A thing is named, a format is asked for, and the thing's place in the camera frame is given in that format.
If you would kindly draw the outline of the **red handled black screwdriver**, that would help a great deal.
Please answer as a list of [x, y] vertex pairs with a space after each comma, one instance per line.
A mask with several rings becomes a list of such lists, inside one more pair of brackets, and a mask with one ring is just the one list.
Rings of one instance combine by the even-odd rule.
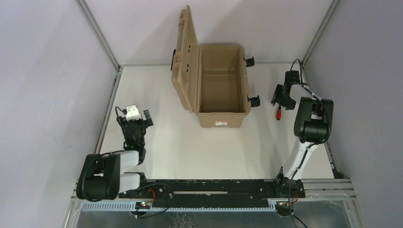
[[278, 106], [277, 112], [276, 112], [276, 120], [281, 120], [282, 117], [282, 111], [281, 111], [281, 106]]

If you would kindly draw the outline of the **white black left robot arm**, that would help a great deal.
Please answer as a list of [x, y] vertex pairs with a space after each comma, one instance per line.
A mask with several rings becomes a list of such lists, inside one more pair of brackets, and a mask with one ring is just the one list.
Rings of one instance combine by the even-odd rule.
[[119, 193], [135, 190], [140, 185], [140, 174], [122, 171], [144, 162], [146, 130], [153, 126], [153, 121], [149, 110], [140, 114], [134, 105], [122, 113], [116, 116], [116, 121], [124, 137], [123, 149], [86, 156], [76, 187], [76, 195], [81, 200], [113, 200]]

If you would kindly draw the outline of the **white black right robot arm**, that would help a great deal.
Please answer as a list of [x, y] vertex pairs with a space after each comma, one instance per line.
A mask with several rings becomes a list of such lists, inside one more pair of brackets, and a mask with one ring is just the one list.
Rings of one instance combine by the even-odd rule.
[[284, 83], [276, 86], [271, 104], [278, 105], [279, 109], [297, 109], [293, 127], [296, 141], [275, 183], [280, 189], [299, 190], [310, 156], [331, 135], [334, 102], [317, 96], [308, 84], [302, 82], [299, 71], [289, 70], [285, 73]]

